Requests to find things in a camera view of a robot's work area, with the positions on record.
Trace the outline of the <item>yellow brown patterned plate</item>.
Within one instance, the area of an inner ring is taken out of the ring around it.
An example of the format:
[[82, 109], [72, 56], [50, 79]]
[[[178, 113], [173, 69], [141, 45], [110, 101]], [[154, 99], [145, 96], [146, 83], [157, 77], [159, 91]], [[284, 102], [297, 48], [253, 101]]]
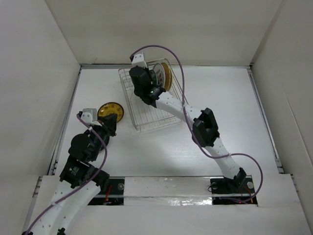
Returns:
[[108, 102], [103, 104], [97, 112], [97, 117], [105, 117], [109, 114], [115, 113], [117, 114], [117, 123], [119, 123], [124, 117], [124, 108], [122, 105], [116, 102]]

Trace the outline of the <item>white plate red characters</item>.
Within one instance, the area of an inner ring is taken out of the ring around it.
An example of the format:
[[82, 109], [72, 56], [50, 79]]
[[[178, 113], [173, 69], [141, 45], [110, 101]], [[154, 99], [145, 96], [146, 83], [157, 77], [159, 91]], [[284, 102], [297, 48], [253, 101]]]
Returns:
[[153, 67], [153, 71], [156, 74], [157, 84], [164, 88], [165, 83], [165, 70], [161, 63], [157, 63]]

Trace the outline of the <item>yellow woven pattern plate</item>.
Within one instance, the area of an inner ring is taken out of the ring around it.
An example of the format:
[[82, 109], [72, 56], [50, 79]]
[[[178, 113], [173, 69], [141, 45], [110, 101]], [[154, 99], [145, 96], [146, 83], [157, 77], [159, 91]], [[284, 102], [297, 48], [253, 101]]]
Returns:
[[172, 72], [171, 72], [171, 69], [167, 63], [161, 63], [161, 64], [164, 68], [164, 75], [165, 75], [164, 89], [166, 91], [169, 91], [171, 86], [172, 86], [172, 82], [173, 82]]

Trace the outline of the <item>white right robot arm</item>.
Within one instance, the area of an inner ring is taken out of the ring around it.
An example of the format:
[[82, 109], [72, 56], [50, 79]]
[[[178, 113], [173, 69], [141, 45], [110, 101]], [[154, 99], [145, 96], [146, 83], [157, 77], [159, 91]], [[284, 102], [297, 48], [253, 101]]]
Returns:
[[152, 73], [148, 68], [133, 67], [129, 71], [134, 85], [134, 94], [145, 104], [166, 111], [184, 121], [192, 135], [192, 140], [203, 153], [209, 153], [226, 178], [230, 192], [238, 192], [244, 186], [246, 173], [223, 145], [218, 125], [209, 108], [199, 110], [183, 103], [159, 85], [152, 83]]

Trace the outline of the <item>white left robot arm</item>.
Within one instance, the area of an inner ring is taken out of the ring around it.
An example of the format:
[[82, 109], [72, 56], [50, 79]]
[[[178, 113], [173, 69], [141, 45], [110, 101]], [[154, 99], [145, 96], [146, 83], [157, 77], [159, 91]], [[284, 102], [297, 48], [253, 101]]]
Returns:
[[73, 137], [69, 157], [59, 176], [59, 183], [49, 206], [23, 232], [25, 235], [68, 235], [75, 220], [88, 203], [104, 194], [110, 186], [110, 176], [101, 167], [94, 167], [99, 153], [104, 151], [110, 137], [116, 135], [118, 115], [115, 113], [96, 119], [87, 111], [80, 111], [77, 119], [86, 131]]

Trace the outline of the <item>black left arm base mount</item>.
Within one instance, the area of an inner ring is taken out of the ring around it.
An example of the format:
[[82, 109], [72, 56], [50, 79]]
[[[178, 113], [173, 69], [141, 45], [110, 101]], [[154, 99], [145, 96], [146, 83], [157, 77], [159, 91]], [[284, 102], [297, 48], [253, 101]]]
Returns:
[[100, 191], [90, 202], [89, 206], [121, 206], [124, 205], [124, 178], [110, 178], [109, 185]]

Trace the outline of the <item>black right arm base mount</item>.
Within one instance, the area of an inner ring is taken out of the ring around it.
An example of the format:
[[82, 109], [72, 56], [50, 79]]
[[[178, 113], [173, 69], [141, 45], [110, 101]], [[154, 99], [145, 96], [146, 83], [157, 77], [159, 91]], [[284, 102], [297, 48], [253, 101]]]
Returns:
[[211, 178], [208, 191], [212, 194], [213, 205], [257, 204], [252, 178], [247, 177], [241, 186], [237, 187], [225, 178]]

